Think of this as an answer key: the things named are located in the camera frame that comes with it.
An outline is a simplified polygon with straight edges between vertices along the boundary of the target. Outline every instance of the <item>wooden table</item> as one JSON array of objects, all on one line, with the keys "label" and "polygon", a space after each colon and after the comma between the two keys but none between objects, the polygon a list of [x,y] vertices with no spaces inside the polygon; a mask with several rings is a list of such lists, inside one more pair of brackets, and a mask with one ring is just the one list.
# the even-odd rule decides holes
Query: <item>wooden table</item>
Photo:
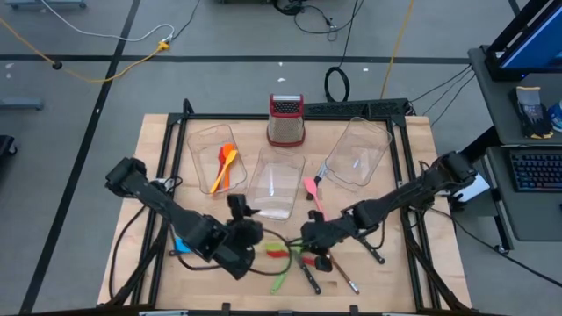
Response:
[{"label": "wooden table", "polygon": [[[155,176],[166,119],[167,115],[146,115],[140,130],[140,138],[134,156],[147,164],[148,179]],[[251,120],[242,123],[226,120],[189,120],[187,136],[189,136],[189,133],[219,124],[228,124],[233,130],[241,157],[248,171],[246,180],[246,184],[248,184],[260,148],[268,146],[264,135],[267,121]],[[321,162],[330,153],[345,127],[346,122],[342,121],[306,122],[304,145],[292,149],[292,151],[306,157],[303,176],[315,175]],[[434,161],[436,150],[428,119],[408,117],[407,130],[414,161],[428,163]],[[398,128],[395,129],[395,133],[399,149],[400,169],[403,178],[407,179]],[[170,150],[173,150],[175,146],[175,139],[176,135],[173,135],[172,145],[170,146],[172,149]],[[172,154],[173,152],[170,153],[168,161],[167,175],[171,168]],[[211,214],[223,222],[229,218],[230,211],[224,196],[210,197],[199,190],[198,178],[187,146],[184,146],[179,175],[184,179],[184,183],[176,191],[176,201],[181,206]],[[338,187],[329,180],[324,180],[319,192],[328,216],[335,218],[342,208],[361,199],[381,197],[394,190],[395,187],[392,159],[387,150],[373,174],[371,182],[364,189],[352,193]],[[313,202],[307,201],[305,196],[306,191],[301,185],[292,216],[287,221],[273,221],[257,216],[256,219],[261,220],[265,227],[286,237],[298,237],[299,228],[307,218],[307,211],[314,208]],[[140,207],[141,204],[136,200],[124,200],[113,243],[125,223]],[[446,201],[440,197],[436,199],[435,208],[445,212],[449,211]],[[138,262],[147,215],[148,212],[144,212],[129,228],[121,242],[115,270],[115,291],[130,276]],[[399,215],[399,212],[391,212],[386,221],[385,245],[379,250],[380,254],[385,257],[386,264],[376,263],[367,250],[352,239],[347,239],[344,243],[338,244],[332,249],[334,257],[359,287],[360,295],[356,295],[335,270],[331,273],[324,273],[312,269],[315,279],[322,288],[321,295],[314,295],[313,289],[306,281],[304,274],[299,271],[296,264],[293,264],[283,287],[277,295],[272,296],[270,295],[270,287],[275,277],[248,273],[240,281],[235,281],[222,269],[203,272],[189,271],[181,266],[176,258],[166,255],[162,266],[161,285],[156,307],[161,309],[219,310],[223,302],[228,302],[232,305],[233,310],[344,312],[349,310],[350,305],[357,305],[360,312],[415,312]],[[428,212],[425,219],[433,263],[437,272],[456,293],[460,301],[470,306],[465,273],[463,272],[452,223],[444,216],[433,212]],[[371,244],[377,245],[380,238],[381,230],[379,229],[371,234],[368,240]],[[264,240],[275,241],[275,237],[266,235]],[[172,249],[169,239],[167,248]],[[184,255],[184,258],[192,265],[205,265],[195,255]],[[255,269],[277,271],[283,269],[285,263],[286,261],[281,259],[268,258],[264,253],[263,244],[256,247]],[[109,262],[98,298],[100,303],[109,299],[107,290],[108,271]],[[430,306],[427,278],[421,268],[419,268],[419,271],[421,272],[422,290],[425,294],[425,306]],[[145,284],[150,282],[151,277],[152,271],[149,271],[145,276]],[[146,301],[148,297],[148,286],[146,285],[143,288],[142,297],[144,298],[142,301]]]}]

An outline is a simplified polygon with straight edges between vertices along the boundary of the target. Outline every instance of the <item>red cheese grater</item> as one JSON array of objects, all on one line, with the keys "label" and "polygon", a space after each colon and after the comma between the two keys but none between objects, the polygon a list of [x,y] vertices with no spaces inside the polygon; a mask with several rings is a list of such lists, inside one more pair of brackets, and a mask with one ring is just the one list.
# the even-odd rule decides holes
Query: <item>red cheese grater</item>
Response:
[{"label": "red cheese grater", "polygon": [[294,147],[305,141],[305,104],[302,95],[270,98],[267,141],[272,146]]}]

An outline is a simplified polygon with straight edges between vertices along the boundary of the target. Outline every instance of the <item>white cable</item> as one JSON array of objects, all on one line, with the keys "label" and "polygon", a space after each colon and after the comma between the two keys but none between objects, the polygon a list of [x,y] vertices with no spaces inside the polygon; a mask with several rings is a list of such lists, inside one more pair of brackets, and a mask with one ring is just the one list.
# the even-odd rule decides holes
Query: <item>white cable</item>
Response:
[{"label": "white cable", "polygon": [[97,34],[94,32],[85,32],[82,31],[80,29],[78,29],[77,27],[75,27],[74,25],[71,25],[66,19],[64,19],[63,17],[61,17],[61,15],[59,13],[57,13],[55,10],[53,10],[53,8],[51,8],[50,5],[48,5],[48,3],[45,0],[41,0],[41,2],[57,17],[59,18],[62,22],[64,22],[66,25],[70,26],[70,28],[72,28],[73,30],[84,34],[84,35],[90,35],[90,36],[97,36],[97,37],[102,37],[102,38],[112,38],[112,39],[117,39],[117,40],[125,40],[125,41],[130,41],[130,42],[138,42],[141,40],[144,40],[145,38],[147,38],[148,36],[150,36],[153,32],[156,32],[158,29],[162,28],[162,27],[169,27],[170,29],[172,29],[172,32],[168,35],[167,38],[163,39],[162,41],[165,42],[169,42],[172,37],[174,36],[174,32],[176,31],[176,29],[174,28],[174,26],[169,25],[169,24],[162,24],[162,25],[158,25],[157,27],[155,27],[154,29],[152,29],[152,31],[148,32],[145,36],[139,38],[139,39],[124,39],[120,36],[117,35],[105,35],[105,34]]}]

